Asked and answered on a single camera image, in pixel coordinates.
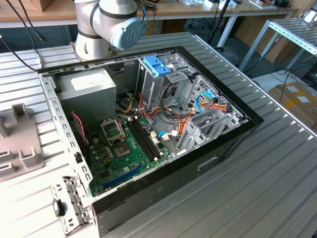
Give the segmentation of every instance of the desk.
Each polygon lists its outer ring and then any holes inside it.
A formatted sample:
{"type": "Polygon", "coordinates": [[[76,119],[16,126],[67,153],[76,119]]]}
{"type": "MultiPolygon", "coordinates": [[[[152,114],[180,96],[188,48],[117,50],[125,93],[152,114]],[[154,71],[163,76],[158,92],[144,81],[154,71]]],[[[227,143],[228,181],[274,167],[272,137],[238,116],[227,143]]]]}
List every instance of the desk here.
{"type": "MultiPolygon", "coordinates": [[[[199,4],[198,6],[187,6],[182,2],[160,2],[157,4],[156,20],[168,19],[189,19],[189,18],[205,18],[214,17],[215,8],[199,4]]],[[[238,4],[236,8],[229,8],[225,13],[225,17],[230,17],[227,26],[218,43],[218,47],[222,47],[229,36],[229,33],[238,16],[254,16],[254,15],[280,15],[286,14],[285,18],[290,18],[298,8],[291,7],[285,10],[278,8],[276,10],[262,10],[244,0],[242,4],[238,4]]],[[[72,0],[55,0],[45,10],[45,12],[28,11],[30,19],[34,26],[56,26],[56,25],[74,25],[77,24],[75,5],[72,0]]],[[[148,20],[152,20],[153,13],[148,11],[148,20]]],[[[18,17],[10,9],[9,6],[0,5],[0,28],[22,27],[22,23],[18,17]]]]}
{"type": "MultiPolygon", "coordinates": [[[[183,46],[264,122],[234,154],[105,238],[311,237],[317,227],[317,136],[252,80],[188,32],[146,36],[118,55],[183,46]]],[[[77,62],[70,46],[39,49],[47,67],[77,62]]],[[[38,68],[34,51],[17,52],[38,68]]],[[[64,238],[50,185],[72,175],[37,74],[0,54],[0,111],[24,103],[35,115],[45,166],[0,183],[0,237],[64,238]]],[[[98,238],[93,224],[71,238],[98,238]]]]}

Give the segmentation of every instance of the wooden desk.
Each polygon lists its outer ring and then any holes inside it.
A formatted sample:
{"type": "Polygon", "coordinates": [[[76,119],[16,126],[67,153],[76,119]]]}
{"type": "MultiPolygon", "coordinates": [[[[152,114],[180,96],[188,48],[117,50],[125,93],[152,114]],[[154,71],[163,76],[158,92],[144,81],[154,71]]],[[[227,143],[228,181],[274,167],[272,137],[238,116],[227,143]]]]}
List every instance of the wooden desk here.
{"type": "MultiPolygon", "coordinates": [[[[253,15],[277,15],[286,14],[286,18],[290,18],[298,8],[291,7],[287,10],[284,8],[262,10],[244,0],[242,4],[238,4],[236,8],[229,8],[225,13],[225,17],[230,17],[223,35],[218,43],[219,47],[224,45],[233,24],[238,16],[253,16],[253,15]]],[[[23,14],[22,9],[17,8],[17,11],[23,14]]],[[[34,26],[55,26],[55,25],[73,25],[77,24],[76,10],[72,0],[55,0],[46,9],[45,12],[28,11],[30,19],[34,26]]],[[[159,2],[157,4],[156,20],[167,19],[189,19],[189,18],[204,18],[214,17],[215,8],[199,4],[198,6],[187,6],[182,2],[159,2]]],[[[142,17],[143,13],[138,11],[138,16],[142,17]]],[[[148,20],[152,20],[153,13],[148,11],[148,20]]],[[[10,9],[9,6],[0,5],[0,28],[22,27],[22,23],[18,17],[10,9]]]]}

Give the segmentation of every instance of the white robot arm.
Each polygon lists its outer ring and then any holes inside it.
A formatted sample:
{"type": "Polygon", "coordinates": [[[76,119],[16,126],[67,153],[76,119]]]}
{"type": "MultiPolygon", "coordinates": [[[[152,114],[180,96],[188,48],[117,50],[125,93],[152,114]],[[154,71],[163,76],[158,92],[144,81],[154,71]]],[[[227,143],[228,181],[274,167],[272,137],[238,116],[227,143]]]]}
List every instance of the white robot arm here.
{"type": "Polygon", "coordinates": [[[108,56],[108,42],[127,49],[140,39],[143,26],[133,0],[75,0],[78,36],[75,50],[84,60],[108,56]]]}

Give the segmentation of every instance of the slotted aluminum surface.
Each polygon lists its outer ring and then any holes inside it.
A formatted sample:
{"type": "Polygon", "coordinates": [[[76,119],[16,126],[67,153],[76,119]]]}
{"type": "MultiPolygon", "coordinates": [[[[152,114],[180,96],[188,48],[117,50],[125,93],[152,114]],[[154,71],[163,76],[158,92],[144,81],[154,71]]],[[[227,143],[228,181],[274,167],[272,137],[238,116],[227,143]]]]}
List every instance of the slotted aluminum surface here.
{"type": "MultiPolygon", "coordinates": [[[[124,53],[184,46],[265,119],[234,154],[120,226],[107,238],[311,237],[317,230],[316,135],[190,33],[143,37],[124,53]]],[[[77,62],[69,46],[42,49],[47,66],[77,62]]],[[[36,67],[32,51],[19,52],[36,67]]],[[[0,55],[0,110],[23,102],[35,112],[46,165],[0,183],[2,237],[64,237],[49,186],[71,174],[36,73],[0,55]]],[[[98,237],[88,225],[71,237],[98,237]]]]}
{"type": "Polygon", "coordinates": [[[317,54],[317,25],[292,18],[270,20],[268,26],[311,54],[317,54]]]}

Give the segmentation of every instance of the expansion slot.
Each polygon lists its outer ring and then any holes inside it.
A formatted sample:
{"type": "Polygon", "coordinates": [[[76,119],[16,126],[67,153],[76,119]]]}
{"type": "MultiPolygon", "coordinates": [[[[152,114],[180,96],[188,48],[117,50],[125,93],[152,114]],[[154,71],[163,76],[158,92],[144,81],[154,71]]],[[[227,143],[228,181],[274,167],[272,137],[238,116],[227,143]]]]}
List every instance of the expansion slot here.
{"type": "Polygon", "coordinates": [[[113,180],[113,181],[110,181],[110,182],[107,182],[106,184],[103,184],[104,189],[106,189],[106,188],[108,188],[108,187],[111,187],[111,186],[113,186],[113,185],[116,185],[116,184],[118,184],[118,183],[121,183],[122,181],[124,181],[124,180],[126,180],[126,179],[128,179],[128,178],[130,178],[130,177],[132,177],[132,176],[134,176],[134,175],[136,175],[136,174],[138,173],[138,171],[139,171],[142,167],[143,167],[143,166],[140,165],[140,166],[137,167],[135,170],[130,171],[130,172],[126,173],[125,175],[122,175],[122,176],[116,178],[116,179],[113,180]]]}
{"type": "Polygon", "coordinates": [[[132,132],[134,138],[138,142],[141,149],[148,156],[150,161],[155,160],[155,158],[159,158],[160,154],[155,145],[151,142],[145,131],[142,129],[139,122],[132,121],[128,122],[127,126],[129,130],[132,132]]]}

